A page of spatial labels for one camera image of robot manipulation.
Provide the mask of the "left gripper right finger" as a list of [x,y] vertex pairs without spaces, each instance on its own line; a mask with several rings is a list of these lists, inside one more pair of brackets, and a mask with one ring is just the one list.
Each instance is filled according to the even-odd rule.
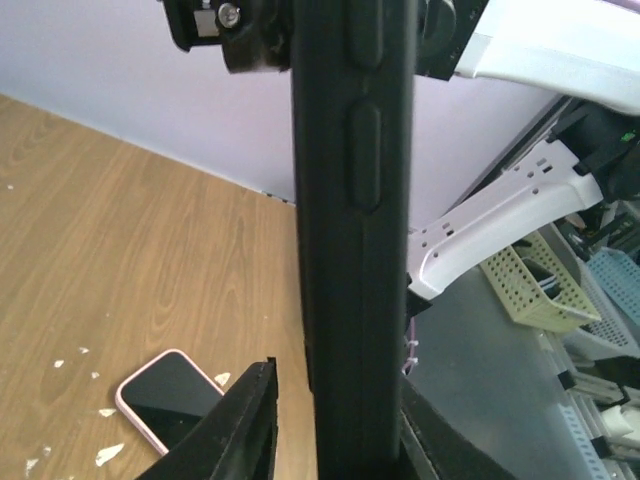
[[407,379],[401,383],[399,479],[513,480],[457,432]]

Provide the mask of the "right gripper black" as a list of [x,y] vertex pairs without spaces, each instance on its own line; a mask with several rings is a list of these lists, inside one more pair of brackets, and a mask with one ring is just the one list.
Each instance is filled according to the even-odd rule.
[[[231,73],[287,71],[294,34],[292,1],[164,1],[176,46],[219,46]],[[471,40],[486,1],[419,1],[409,31],[416,35],[419,76],[448,80]],[[347,50],[357,67],[374,71],[383,58],[383,3],[347,1]]]

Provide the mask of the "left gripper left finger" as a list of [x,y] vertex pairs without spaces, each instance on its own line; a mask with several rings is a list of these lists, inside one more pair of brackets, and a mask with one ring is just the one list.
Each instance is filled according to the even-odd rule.
[[269,357],[251,364],[191,433],[139,477],[272,480],[277,403],[277,363]]

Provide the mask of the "black phone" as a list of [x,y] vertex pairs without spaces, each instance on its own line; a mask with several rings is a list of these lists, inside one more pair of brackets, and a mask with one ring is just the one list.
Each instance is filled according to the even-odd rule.
[[300,285],[322,479],[399,455],[414,1],[298,1],[292,100]]

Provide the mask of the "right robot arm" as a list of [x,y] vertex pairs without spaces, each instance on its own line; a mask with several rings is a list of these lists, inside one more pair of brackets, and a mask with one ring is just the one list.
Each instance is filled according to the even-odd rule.
[[439,296],[537,228],[639,189],[638,142],[580,157],[535,147],[412,236],[416,76],[492,78],[639,119],[635,1],[167,1],[182,51],[218,46],[232,73],[292,75],[302,304],[317,320],[395,314]]

